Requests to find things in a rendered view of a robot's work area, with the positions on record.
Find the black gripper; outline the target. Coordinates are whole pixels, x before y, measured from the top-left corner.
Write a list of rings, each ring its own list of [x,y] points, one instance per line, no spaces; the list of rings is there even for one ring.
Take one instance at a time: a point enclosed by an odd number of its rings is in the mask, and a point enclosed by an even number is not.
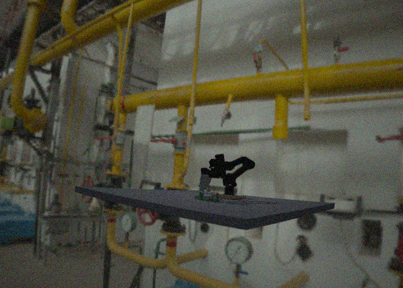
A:
[[[201,168],[201,174],[203,173],[203,170],[209,170],[207,168]],[[219,168],[211,168],[211,170],[209,170],[212,174],[209,176],[209,178],[226,178],[226,170],[222,169],[220,166]]]

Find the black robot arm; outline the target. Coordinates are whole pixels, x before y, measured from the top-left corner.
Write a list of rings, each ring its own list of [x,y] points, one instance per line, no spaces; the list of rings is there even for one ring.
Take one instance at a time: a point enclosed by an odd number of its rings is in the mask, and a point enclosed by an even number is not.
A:
[[[220,166],[226,171],[232,171],[236,166],[242,163],[242,166],[237,171],[235,171],[234,173],[228,173],[226,174],[226,178],[223,178],[223,183],[225,185],[225,195],[233,195],[234,187],[236,187],[237,185],[237,183],[235,182],[236,178],[246,170],[250,170],[255,167],[255,162],[246,157],[240,157],[239,159],[231,162],[225,161],[224,154],[215,155],[215,159],[211,159],[209,163],[209,168],[214,167],[218,169]]]

